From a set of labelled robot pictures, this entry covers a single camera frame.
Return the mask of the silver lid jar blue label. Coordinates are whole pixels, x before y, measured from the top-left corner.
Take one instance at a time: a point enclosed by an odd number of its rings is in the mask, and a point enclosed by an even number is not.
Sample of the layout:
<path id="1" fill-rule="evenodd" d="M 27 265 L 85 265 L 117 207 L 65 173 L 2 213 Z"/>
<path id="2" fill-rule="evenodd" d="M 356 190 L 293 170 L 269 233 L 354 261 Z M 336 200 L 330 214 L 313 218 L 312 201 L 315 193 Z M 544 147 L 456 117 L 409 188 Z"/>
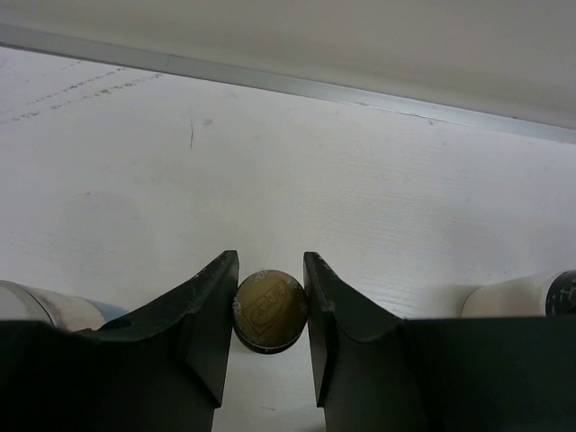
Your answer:
<path id="1" fill-rule="evenodd" d="M 37 320 L 58 329 L 99 329 L 128 312 L 118 306 L 1 281 L 1 320 Z"/>

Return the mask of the small yellow label oil bottle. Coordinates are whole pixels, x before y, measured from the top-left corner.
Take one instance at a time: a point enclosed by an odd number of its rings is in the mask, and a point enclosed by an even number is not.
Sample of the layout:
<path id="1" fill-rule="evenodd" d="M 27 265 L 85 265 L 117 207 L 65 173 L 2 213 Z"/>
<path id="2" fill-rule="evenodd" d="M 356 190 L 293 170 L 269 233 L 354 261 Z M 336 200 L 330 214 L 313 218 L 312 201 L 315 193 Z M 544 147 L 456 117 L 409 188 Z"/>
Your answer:
<path id="1" fill-rule="evenodd" d="M 308 298 L 299 281 L 280 270 L 261 270 L 238 287 L 233 328 L 249 350 L 273 355 L 292 347 L 308 320 Z"/>

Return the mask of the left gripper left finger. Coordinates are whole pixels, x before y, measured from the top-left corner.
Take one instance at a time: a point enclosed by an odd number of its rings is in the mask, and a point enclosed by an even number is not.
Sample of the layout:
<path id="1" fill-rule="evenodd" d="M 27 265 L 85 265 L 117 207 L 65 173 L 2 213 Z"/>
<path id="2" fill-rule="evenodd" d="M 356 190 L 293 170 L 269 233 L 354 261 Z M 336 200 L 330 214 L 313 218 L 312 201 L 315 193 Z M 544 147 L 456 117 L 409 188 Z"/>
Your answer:
<path id="1" fill-rule="evenodd" d="M 208 431 L 221 405 L 239 257 L 97 330 L 1 324 L 4 431 Z"/>

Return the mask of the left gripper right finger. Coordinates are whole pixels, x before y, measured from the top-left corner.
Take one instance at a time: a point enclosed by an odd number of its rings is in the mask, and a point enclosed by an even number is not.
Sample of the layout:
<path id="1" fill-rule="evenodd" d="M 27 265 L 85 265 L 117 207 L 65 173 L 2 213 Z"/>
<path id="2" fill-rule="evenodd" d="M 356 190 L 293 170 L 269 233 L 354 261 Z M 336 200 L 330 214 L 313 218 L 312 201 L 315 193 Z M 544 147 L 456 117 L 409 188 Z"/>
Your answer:
<path id="1" fill-rule="evenodd" d="M 575 319 L 401 319 L 303 256 L 329 431 L 572 431 Z"/>

